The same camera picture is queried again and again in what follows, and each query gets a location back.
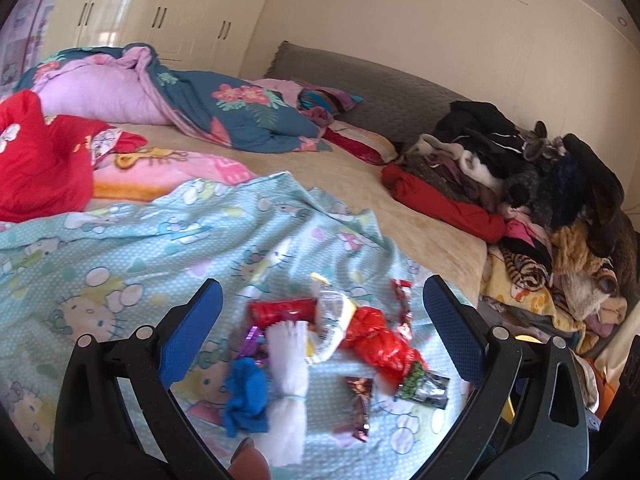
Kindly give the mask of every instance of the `pile of clothes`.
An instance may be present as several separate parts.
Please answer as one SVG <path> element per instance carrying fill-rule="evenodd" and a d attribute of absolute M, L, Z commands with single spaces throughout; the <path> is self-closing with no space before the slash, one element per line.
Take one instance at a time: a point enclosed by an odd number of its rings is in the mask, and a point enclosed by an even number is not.
<path fill-rule="evenodd" d="M 574 134 L 453 102 L 383 170 L 396 200 L 491 245 L 481 295 L 509 322 L 597 352 L 636 303 L 638 242 L 616 175 Z"/>

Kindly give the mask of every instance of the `light blue blanket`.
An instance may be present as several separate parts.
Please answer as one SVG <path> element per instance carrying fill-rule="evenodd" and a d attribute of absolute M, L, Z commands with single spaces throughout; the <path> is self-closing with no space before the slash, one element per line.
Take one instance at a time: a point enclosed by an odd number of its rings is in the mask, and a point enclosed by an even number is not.
<path fill-rule="evenodd" d="M 328 193 L 306 191 L 289 173 L 236 188 L 191 181 L 149 205 L 4 224 L 0 231 L 0 399 L 49 466 L 56 403 L 79 335 L 129 336 L 185 303 L 206 277 L 216 278 L 223 311 L 172 390 L 226 465 L 242 435 L 227 439 L 216 424 L 226 401 L 222 381 L 250 298 L 308 296 L 309 275 L 319 272 L 356 302 L 382 309 L 391 324 L 399 305 L 389 279 L 424 283 L 430 275 L 381 236 L 371 211 L 352 214 Z M 431 369 L 452 377 L 447 409 L 393 400 L 375 370 L 350 351 L 336 352 L 310 370 L 304 463 L 278 468 L 274 478 L 405 480 L 433 452 L 460 413 L 462 396 L 420 297 L 418 289 L 414 343 Z M 344 375 L 375 379 L 366 444 L 350 437 L 353 396 Z M 125 387 L 124 395 L 141 441 L 159 456 L 132 392 Z"/>

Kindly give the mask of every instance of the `white cabinet door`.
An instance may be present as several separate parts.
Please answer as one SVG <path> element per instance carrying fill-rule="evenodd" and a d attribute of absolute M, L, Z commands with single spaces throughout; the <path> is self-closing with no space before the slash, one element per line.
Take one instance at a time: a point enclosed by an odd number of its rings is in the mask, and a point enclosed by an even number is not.
<path fill-rule="evenodd" d="M 221 36 L 219 0 L 151 0 L 147 43 L 161 59 L 182 62 L 185 70 L 207 70 Z"/>
<path fill-rule="evenodd" d="M 82 24 L 78 46 L 124 46 L 136 40 L 148 0 L 92 0 Z"/>
<path fill-rule="evenodd" d="M 92 0 L 56 0 L 44 40 L 43 54 L 78 46 L 78 39 Z"/>
<path fill-rule="evenodd" d="M 216 0 L 226 25 L 210 70 L 237 77 L 266 0 Z"/>

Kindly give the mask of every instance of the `white tissue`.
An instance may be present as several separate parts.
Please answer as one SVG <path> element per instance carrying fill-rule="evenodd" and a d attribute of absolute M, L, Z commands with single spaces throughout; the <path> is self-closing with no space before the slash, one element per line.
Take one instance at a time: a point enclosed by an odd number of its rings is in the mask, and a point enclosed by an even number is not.
<path fill-rule="evenodd" d="M 270 465 L 302 463 L 306 438 L 306 321 L 281 321 L 266 330 L 269 368 L 278 389 L 267 407 L 269 433 L 254 435 L 255 447 Z"/>

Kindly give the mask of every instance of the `purple candy wrapper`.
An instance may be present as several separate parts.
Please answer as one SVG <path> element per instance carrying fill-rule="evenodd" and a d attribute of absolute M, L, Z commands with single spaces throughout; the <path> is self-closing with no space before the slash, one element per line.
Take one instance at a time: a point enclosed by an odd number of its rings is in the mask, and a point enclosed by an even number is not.
<path fill-rule="evenodd" d="M 238 358 L 251 357 L 259 367 L 265 367 L 269 362 L 266 351 L 264 332 L 257 326 L 252 326 L 247 332 L 244 342 L 238 352 Z"/>

